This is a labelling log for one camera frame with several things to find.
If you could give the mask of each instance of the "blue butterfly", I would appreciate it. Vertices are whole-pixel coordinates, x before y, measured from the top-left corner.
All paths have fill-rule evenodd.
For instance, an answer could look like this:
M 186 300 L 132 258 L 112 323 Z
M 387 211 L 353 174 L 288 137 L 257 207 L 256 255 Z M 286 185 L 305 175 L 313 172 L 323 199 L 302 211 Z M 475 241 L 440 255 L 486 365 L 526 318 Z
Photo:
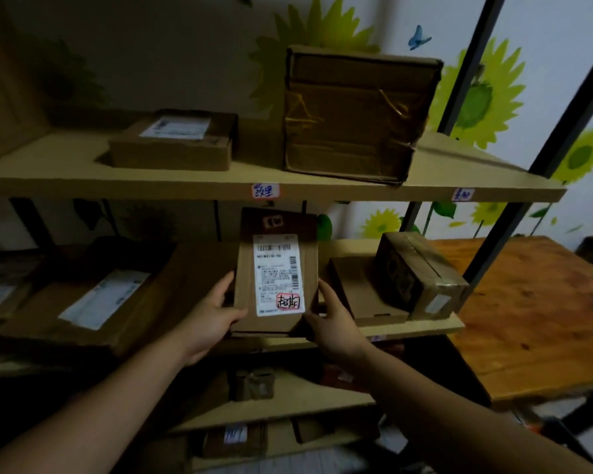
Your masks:
M 411 47 L 411 51 L 424 45 L 424 43 L 431 41 L 432 38 L 433 37 L 428 37 L 426 39 L 422 39 L 422 25 L 418 24 L 417 28 L 415 29 L 415 34 L 409 40 L 409 46 Z

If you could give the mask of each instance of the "wooden table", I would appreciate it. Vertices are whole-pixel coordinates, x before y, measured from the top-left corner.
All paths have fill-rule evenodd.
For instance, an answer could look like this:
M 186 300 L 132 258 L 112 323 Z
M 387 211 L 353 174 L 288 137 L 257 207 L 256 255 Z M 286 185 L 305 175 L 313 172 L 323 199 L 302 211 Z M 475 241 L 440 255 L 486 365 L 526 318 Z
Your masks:
M 463 272 L 482 239 L 434 241 Z M 593 266 L 544 237 L 512 238 L 450 339 L 494 407 L 593 390 Z

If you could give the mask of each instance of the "bottom shelf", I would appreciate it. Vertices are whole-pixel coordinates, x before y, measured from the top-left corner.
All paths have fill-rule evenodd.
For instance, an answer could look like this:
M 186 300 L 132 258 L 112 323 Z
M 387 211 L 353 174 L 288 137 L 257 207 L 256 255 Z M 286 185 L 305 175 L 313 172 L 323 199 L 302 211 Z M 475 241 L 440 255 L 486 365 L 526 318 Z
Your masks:
M 322 438 L 299 444 L 295 437 L 292 421 L 289 418 L 280 419 L 268 423 L 268 449 L 262 458 L 219 458 L 206 459 L 193 457 L 187 465 L 186 472 L 196 472 L 205 469 L 213 469 L 243 462 L 260 461 L 261 459 L 286 456 L 288 454 L 302 453 L 313 449 L 324 449 L 326 447 L 341 446 L 365 438 L 357 425 L 337 425 L 333 434 L 327 434 Z

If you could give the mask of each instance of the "floor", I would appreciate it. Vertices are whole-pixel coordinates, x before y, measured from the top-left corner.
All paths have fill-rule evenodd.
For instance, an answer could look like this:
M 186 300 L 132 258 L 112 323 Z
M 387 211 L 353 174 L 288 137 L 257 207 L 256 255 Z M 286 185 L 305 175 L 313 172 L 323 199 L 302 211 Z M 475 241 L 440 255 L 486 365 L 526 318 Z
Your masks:
M 534 408 L 539 416 L 562 417 L 584 402 L 581 399 L 565 399 Z M 593 429 L 579 437 L 582 445 L 593 455 Z M 331 447 L 320 451 L 284 456 L 259 462 L 248 462 L 227 468 L 204 471 L 204 474 L 349 474 L 397 472 L 387 469 L 393 464 L 395 454 L 400 452 L 407 440 L 394 426 L 381 429 L 381 437 L 374 443 L 356 446 Z

